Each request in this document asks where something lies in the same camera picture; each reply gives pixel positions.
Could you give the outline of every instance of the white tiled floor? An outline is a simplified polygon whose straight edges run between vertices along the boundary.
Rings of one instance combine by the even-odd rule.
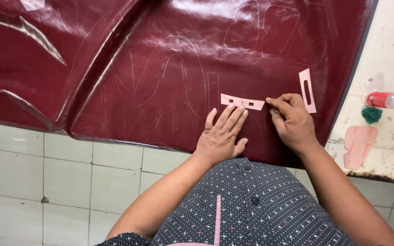
[[[0,246],[100,243],[139,194],[188,156],[0,126]],[[289,170],[315,194],[304,170]],[[394,228],[394,184],[351,180]]]

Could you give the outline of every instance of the dark patterned shirt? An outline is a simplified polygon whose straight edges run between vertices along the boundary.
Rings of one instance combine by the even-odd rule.
[[[286,168],[233,159],[213,167],[153,240],[119,234],[99,246],[354,245]]]

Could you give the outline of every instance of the plastic bottle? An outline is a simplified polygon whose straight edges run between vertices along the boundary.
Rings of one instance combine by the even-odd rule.
[[[372,92],[365,102],[369,106],[394,109],[394,92]]]

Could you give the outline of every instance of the pink paper template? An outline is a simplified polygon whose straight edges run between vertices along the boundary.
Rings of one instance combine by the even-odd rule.
[[[370,149],[378,136],[378,129],[371,126],[351,126],[346,131],[345,148],[343,154],[345,167],[357,170],[363,164]]]
[[[221,104],[223,105],[229,105],[231,103],[235,104],[235,106],[240,106],[243,104],[246,108],[248,109],[255,109],[255,110],[261,110],[262,106],[264,106],[264,101],[258,101],[258,100],[250,100],[250,99],[244,99],[244,98],[238,98],[238,97],[233,97],[225,94],[221,94]]]
[[[302,88],[302,97],[303,97],[303,102],[305,103],[305,107],[309,113],[316,113],[317,110],[316,110],[316,104],[314,103],[313,88],[311,87],[311,76],[309,74],[309,68],[299,73],[299,79],[300,79],[300,87]],[[311,104],[309,105],[308,102],[306,101],[306,93],[304,86],[305,80],[308,81],[309,98],[311,99]]]

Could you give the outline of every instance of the white table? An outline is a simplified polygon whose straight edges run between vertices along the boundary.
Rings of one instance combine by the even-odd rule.
[[[349,170],[343,162],[343,154],[347,152],[343,146],[346,130],[351,126],[369,126],[361,116],[361,109],[370,83],[369,78],[375,78],[379,72],[385,75],[384,91],[394,92],[393,0],[380,0],[378,3],[352,85],[325,148],[346,173],[394,179],[394,109],[383,109],[379,123],[371,125],[379,133],[362,167]]]

